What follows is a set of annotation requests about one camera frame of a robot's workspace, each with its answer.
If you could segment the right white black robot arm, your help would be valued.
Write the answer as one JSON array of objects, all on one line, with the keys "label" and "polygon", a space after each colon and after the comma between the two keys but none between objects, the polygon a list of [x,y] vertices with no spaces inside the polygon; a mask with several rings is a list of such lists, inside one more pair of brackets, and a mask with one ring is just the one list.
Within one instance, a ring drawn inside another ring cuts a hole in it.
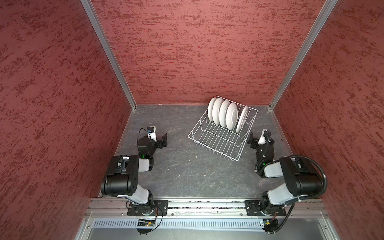
[{"label": "right white black robot arm", "polygon": [[265,216],[277,213],[283,207],[296,202],[315,199],[324,194],[328,187],[325,171],[313,159],[291,155],[275,160],[271,131],[263,130],[260,138],[253,134],[247,143],[256,150],[255,172],[263,179],[283,178],[284,183],[275,189],[265,191],[257,203],[247,205]]}]

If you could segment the blue striped white plate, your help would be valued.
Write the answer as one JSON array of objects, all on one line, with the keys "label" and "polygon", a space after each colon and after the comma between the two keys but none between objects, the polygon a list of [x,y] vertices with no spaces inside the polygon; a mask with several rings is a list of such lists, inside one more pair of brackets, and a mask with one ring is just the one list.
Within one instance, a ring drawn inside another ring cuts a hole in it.
[{"label": "blue striped white plate", "polygon": [[247,114],[248,114],[248,106],[244,106],[243,111],[239,117],[237,128],[236,128],[236,133],[239,134],[246,122]]}]

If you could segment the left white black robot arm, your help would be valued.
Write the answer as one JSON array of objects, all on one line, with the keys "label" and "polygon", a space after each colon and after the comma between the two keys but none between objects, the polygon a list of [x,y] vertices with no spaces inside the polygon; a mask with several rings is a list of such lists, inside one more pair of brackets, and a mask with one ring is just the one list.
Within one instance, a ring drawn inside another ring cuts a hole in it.
[{"label": "left white black robot arm", "polygon": [[111,158],[101,183],[103,196],[122,198],[131,203],[128,215],[151,216],[167,213],[168,201],[155,201],[153,194],[139,185],[139,173],[149,172],[154,167],[154,153],[168,145],[168,135],[160,140],[155,133],[148,133],[137,141],[137,155],[120,155]]}]

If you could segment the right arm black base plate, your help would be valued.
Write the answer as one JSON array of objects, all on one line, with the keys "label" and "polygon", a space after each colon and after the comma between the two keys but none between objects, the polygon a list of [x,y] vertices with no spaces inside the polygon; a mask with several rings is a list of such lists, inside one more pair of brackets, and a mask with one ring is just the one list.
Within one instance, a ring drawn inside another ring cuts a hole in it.
[{"label": "right arm black base plate", "polygon": [[269,202],[260,204],[260,200],[246,200],[245,209],[247,212],[247,216],[258,216],[258,217],[286,216],[286,210],[283,205],[272,205]]}]

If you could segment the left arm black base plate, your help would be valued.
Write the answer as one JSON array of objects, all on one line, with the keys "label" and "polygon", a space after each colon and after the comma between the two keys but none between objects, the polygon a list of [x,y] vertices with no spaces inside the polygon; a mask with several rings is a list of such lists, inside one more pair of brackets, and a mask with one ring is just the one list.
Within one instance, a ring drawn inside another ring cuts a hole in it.
[{"label": "left arm black base plate", "polygon": [[168,200],[154,200],[144,205],[128,202],[127,215],[128,216],[166,216],[168,211]]}]

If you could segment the green red rimmed plate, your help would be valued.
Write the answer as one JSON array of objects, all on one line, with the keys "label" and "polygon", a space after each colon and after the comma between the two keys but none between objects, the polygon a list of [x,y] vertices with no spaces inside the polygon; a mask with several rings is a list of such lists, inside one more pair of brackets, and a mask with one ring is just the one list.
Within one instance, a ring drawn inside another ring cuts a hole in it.
[{"label": "green red rimmed plate", "polygon": [[232,131],[238,120],[238,108],[235,103],[230,103],[226,113],[226,125],[227,129]]}]

